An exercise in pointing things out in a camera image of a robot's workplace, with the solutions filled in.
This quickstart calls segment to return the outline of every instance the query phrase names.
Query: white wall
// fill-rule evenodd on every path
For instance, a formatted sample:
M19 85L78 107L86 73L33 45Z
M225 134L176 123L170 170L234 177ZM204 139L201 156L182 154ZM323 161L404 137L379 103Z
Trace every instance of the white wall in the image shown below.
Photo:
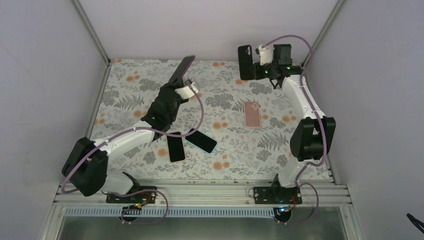
M296 34L311 44L337 0L80 0L110 58L237 60L237 48ZM298 39L292 57L308 49Z
M33 240L106 65L70 0L6 0L0 9L0 233Z
M423 237L406 217L424 221L423 13L422 0L348 0L309 69L367 240Z

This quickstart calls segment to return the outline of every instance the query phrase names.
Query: floral pattern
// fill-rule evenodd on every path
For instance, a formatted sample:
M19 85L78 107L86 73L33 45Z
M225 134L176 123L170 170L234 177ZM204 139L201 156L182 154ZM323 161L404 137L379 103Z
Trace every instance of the floral pattern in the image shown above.
M140 120L179 60L115 59L95 120L92 138L104 138ZM293 158L289 140L299 123L288 96L267 80L241 80L235 61L194 61L186 77L200 88L205 117L200 131L218 145L206 154L183 140L186 159L171 163L167 138L137 146L110 160L110 171L139 179L270 180ZM260 128L245 127L244 102L258 102ZM194 97L180 106L168 131L186 133L200 119ZM327 166L308 167L302 179L330 179Z

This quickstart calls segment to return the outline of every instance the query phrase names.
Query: pink phone case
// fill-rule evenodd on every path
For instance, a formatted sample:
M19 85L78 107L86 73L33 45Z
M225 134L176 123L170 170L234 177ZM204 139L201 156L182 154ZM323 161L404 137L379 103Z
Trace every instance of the pink phone case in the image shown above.
M246 122L246 127L261 127L261 115L259 113L259 103L257 101L244 102L244 119Z

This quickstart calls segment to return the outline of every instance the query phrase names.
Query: gray floor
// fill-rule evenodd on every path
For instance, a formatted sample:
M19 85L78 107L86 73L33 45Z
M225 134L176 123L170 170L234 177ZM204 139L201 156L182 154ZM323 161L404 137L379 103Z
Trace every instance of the gray floor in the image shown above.
M291 222L304 219L312 209L293 211ZM61 240L345 240L338 207L320 207L310 221L277 225L264 218L166 218L151 225L122 224L115 217L66 217Z

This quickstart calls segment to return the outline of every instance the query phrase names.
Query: phone screen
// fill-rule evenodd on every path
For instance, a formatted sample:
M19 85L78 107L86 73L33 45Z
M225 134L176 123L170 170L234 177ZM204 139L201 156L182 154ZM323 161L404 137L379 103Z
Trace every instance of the phone screen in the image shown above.
M181 135L181 132L176 131L172 134ZM168 142L169 160L171 163L179 162L186 159L184 152L183 139L181 137L166 136Z
M217 141L215 141L213 138L210 138L199 131L196 131L193 134L186 136L185 140L199 147L200 149L207 152L208 154L212 153L212 151L217 146Z

